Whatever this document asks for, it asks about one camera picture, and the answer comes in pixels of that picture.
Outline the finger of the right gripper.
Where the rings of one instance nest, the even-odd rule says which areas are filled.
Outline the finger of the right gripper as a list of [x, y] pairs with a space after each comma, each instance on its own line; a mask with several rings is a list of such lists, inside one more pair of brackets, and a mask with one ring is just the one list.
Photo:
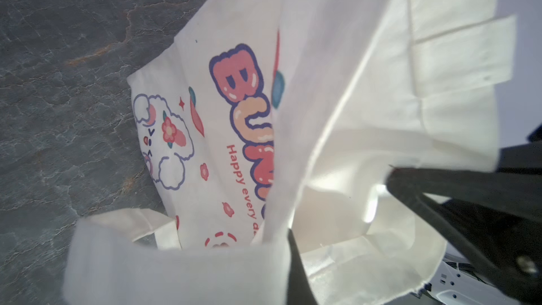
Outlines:
[[502, 293], [541, 303], [541, 171], [396, 168], [386, 188]]

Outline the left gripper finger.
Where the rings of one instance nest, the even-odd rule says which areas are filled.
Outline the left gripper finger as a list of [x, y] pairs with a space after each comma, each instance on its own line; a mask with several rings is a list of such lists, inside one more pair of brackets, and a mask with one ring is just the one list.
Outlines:
[[288, 232], [288, 241], [291, 264], [287, 290], [287, 305], [317, 305], [318, 303], [309, 285], [292, 230]]

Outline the white cartoon tote bag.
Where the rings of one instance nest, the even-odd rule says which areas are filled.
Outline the white cartoon tote bag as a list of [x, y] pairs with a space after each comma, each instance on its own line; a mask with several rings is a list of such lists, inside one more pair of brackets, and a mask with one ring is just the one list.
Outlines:
[[490, 172], [516, 21], [498, 0], [207, 0], [128, 77], [165, 212], [78, 221], [70, 304], [285, 304], [293, 234], [323, 304], [420, 289], [446, 240], [396, 167]]

